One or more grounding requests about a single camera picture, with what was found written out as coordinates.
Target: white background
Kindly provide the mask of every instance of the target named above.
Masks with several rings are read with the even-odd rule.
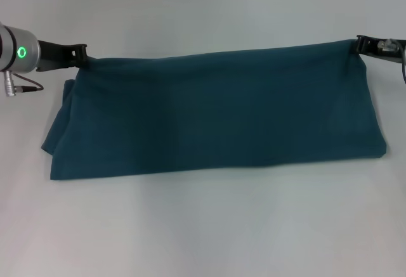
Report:
[[[0,0],[0,20],[101,57],[406,39],[404,0]],[[405,276],[406,86],[364,58],[380,160],[54,182],[40,145],[76,70],[0,94],[1,277]]]

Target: green led ring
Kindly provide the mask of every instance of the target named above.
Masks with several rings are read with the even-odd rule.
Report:
[[[27,55],[27,50],[24,47],[19,47],[19,49],[17,50],[17,55],[19,58],[25,58],[25,56]]]

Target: dark teal cloth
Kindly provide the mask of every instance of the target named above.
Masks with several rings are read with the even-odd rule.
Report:
[[[43,144],[51,179],[381,157],[352,44],[91,60]]]

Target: cable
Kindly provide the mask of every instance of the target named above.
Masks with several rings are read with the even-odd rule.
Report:
[[[390,39],[391,42],[393,42],[394,44],[396,44],[402,54],[402,73],[403,73],[403,80],[405,81],[406,84],[406,73],[405,73],[405,48],[402,47],[402,45],[400,44],[400,42],[398,42],[395,39]]]
[[[16,73],[13,73],[13,75],[16,76],[16,77],[18,77],[19,79],[22,79],[22,80],[24,80],[24,81],[30,82],[31,84],[34,84],[34,85],[38,86],[38,87],[26,87],[26,86],[21,86],[21,87],[22,87],[22,92],[33,92],[33,91],[41,91],[41,90],[44,90],[44,86],[41,85],[41,84],[38,83],[38,82],[35,82],[35,81],[31,80],[31,79],[28,79],[28,78],[26,78],[26,77],[24,77],[24,76],[21,76],[21,75],[18,75],[18,74],[16,74]]]

